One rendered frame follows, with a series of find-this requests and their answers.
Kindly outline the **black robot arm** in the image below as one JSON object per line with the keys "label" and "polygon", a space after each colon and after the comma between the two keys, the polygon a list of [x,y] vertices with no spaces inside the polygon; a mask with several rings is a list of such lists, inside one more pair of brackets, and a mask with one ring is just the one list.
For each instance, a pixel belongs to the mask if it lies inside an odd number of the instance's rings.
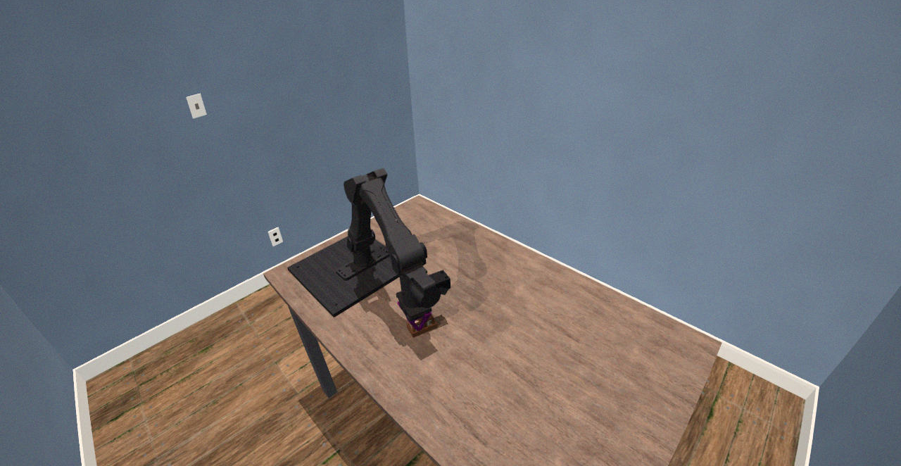
{"label": "black robot arm", "polygon": [[[336,274],[347,281],[390,256],[392,268],[400,277],[402,290],[415,297],[418,308],[432,308],[440,301],[441,295],[446,295],[451,288],[451,279],[443,270],[430,276],[426,274],[426,246],[422,242],[420,244],[415,234],[412,235],[403,224],[387,196],[385,168],[372,172],[344,182],[347,199],[352,204],[347,247],[354,260],[336,268]],[[370,228],[371,210],[379,223],[387,249],[377,246],[370,250],[370,245],[374,243],[374,231]]]}

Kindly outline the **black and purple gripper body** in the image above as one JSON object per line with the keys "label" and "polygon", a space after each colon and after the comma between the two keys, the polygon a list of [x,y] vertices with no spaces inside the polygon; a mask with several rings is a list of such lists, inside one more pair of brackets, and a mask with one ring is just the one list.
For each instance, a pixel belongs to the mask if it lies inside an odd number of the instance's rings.
{"label": "black and purple gripper body", "polygon": [[396,297],[398,298],[400,308],[403,310],[403,313],[405,313],[408,321],[424,317],[424,313],[431,312],[431,308],[418,308],[417,300],[410,294],[410,292],[406,292],[401,289],[401,291],[396,293]]}

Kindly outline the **brown wooden tray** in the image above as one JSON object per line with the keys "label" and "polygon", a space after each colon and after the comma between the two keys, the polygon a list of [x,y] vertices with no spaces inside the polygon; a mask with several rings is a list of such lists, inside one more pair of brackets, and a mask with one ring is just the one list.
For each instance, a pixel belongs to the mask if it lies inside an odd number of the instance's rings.
{"label": "brown wooden tray", "polygon": [[416,331],[416,332],[413,332],[410,328],[410,325],[408,324],[408,330],[409,330],[410,334],[412,335],[412,337],[419,336],[420,334],[423,334],[424,332],[428,332],[428,331],[434,330],[436,328],[437,328],[437,323],[435,320],[434,320],[433,325],[426,326],[424,329],[422,329],[420,331]]}

